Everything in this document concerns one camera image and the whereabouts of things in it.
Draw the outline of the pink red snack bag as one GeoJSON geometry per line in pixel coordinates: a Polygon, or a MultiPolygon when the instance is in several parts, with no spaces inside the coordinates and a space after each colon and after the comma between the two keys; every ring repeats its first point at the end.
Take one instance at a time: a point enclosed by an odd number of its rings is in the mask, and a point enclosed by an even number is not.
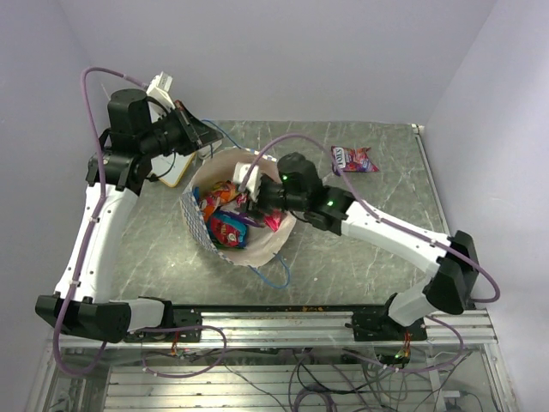
{"type": "Polygon", "coordinates": [[[283,214],[279,210],[274,210],[263,217],[263,223],[273,232],[277,232],[281,226],[283,214]]]}

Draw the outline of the orange snack packet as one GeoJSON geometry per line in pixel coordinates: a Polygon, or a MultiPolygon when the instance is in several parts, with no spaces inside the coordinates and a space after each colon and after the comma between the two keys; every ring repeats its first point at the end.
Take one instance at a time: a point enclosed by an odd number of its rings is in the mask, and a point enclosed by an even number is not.
{"type": "Polygon", "coordinates": [[[198,206],[205,222],[220,207],[229,204],[239,195],[238,187],[230,180],[215,183],[211,190],[198,200],[198,206]]]}

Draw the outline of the checkered blue paper bag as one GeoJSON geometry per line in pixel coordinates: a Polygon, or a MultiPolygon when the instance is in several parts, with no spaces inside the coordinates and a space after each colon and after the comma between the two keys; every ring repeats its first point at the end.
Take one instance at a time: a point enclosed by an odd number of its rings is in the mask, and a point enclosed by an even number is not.
{"type": "Polygon", "coordinates": [[[279,252],[295,227],[295,217],[284,214],[281,228],[275,232],[268,228],[251,228],[245,237],[245,248],[230,249],[218,246],[211,240],[197,202],[198,196],[211,185],[231,178],[237,163],[251,163],[257,155],[258,152],[254,149],[237,146],[227,147],[215,153],[212,159],[205,160],[202,166],[198,168],[180,197],[180,205],[183,219],[191,237],[205,250],[212,252],[228,263],[251,269],[270,287],[283,289],[288,286],[291,280],[291,271],[279,252]],[[259,267],[274,258],[280,261],[286,272],[286,281],[281,285],[273,284],[258,270],[259,267]]]}

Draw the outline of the purple Fox's berries candy bag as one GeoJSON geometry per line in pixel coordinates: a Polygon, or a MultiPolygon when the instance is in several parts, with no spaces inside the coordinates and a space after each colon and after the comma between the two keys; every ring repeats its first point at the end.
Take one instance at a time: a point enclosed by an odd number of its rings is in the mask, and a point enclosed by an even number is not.
{"type": "Polygon", "coordinates": [[[331,154],[336,162],[332,166],[333,173],[336,176],[340,172],[344,173],[373,173],[378,172],[378,167],[369,157],[370,148],[345,148],[341,146],[332,146],[331,154]]]}

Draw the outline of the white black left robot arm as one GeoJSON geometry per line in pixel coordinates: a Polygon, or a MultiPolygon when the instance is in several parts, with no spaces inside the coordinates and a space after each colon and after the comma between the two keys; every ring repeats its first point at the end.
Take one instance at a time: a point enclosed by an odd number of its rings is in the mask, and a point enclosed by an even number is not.
{"type": "Polygon", "coordinates": [[[154,340],[174,332],[172,303],[160,298],[112,300],[112,277],[122,232],[158,156],[192,155],[222,139],[176,100],[162,103],[136,88],[113,93],[101,154],[87,166],[81,227],[52,294],[40,295],[36,314],[60,333],[117,343],[144,329],[154,340]]]}

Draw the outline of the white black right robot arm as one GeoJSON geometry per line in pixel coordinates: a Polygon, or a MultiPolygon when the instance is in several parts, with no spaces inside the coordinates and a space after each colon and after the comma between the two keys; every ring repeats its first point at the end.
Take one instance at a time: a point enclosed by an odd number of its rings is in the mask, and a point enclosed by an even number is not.
{"type": "Polygon", "coordinates": [[[270,178],[255,164],[235,166],[234,183],[247,194],[251,210],[300,212],[318,230],[363,240],[425,273],[423,281],[383,305],[368,305],[353,316],[347,328],[357,339],[402,339],[427,315],[461,315],[471,306],[478,258],[470,235],[436,233],[376,210],[350,191],[325,185],[314,164],[298,153],[282,157],[276,174],[270,178]]]}

